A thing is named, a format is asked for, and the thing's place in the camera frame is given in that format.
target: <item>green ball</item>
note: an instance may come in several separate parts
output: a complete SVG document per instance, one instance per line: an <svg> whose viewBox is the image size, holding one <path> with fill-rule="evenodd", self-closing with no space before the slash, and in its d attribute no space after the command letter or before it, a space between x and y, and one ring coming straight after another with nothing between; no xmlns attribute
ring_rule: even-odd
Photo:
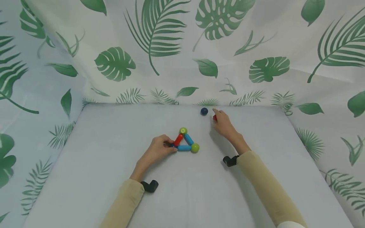
<svg viewBox="0 0 365 228"><path fill-rule="evenodd" d="M193 144L191 145L191 152L193 152L193 153L198 153L198 151L199 151L199 144L197 144L197 143L193 143Z"/></svg>
<svg viewBox="0 0 365 228"><path fill-rule="evenodd" d="M179 131L180 134L183 134L184 135L187 132L188 132L188 130L185 127L180 128L180 131Z"/></svg>

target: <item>fabric wall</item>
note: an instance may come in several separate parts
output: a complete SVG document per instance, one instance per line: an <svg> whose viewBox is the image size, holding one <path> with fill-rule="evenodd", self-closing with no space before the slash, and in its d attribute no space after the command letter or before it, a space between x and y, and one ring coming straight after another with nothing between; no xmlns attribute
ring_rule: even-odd
<svg viewBox="0 0 365 228"><path fill-rule="evenodd" d="M85 79L25 2L0 6L0 227L17 228L81 112Z"/></svg>

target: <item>toy triangle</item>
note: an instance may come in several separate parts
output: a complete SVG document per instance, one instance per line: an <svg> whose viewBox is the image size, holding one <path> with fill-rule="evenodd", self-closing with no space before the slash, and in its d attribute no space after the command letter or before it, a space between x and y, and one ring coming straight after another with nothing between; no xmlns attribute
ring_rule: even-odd
<svg viewBox="0 0 365 228"><path fill-rule="evenodd" d="M183 139L185 139L188 145L180 145ZM184 127L180 128L179 135L176 137L174 143L170 144L170 147L175 147L178 151L191 151L192 153L198 153L199 151L199 144L194 143L188 134L188 130Z"/></svg>

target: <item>dark blue ball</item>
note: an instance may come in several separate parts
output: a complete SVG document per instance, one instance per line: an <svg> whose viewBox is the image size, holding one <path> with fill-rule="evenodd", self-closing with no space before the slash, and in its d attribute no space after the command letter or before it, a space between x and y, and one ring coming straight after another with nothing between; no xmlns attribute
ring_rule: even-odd
<svg viewBox="0 0 365 228"><path fill-rule="evenodd" d="M208 109L207 108L202 108L200 110L200 114L202 114L203 116L207 115L208 114Z"/></svg>

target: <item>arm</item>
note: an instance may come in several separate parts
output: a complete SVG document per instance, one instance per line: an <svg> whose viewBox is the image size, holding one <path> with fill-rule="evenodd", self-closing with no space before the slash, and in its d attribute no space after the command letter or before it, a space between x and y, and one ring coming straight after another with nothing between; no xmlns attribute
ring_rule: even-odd
<svg viewBox="0 0 365 228"><path fill-rule="evenodd" d="M153 138L150 147L137 162L131 177L123 182L116 199L106 213L99 228L127 227L134 210L145 192L140 182L143 180L146 170L156 161L172 152L176 152L176 148L168 148L164 145L164 142L170 144L174 141L166 135Z"/></svg>
<svg viewBox="0 0 365 228"><path fill-rule="evenodd" d="M214 109L214 112L217 116L214 128L230 141L238 155L240 155L237 158L237 164L255 188L275 226L278 227L285 222L294 222L307 227L290 197L260 157L251 151L243 136L234 129L228 115L216 109Z"/></svg>

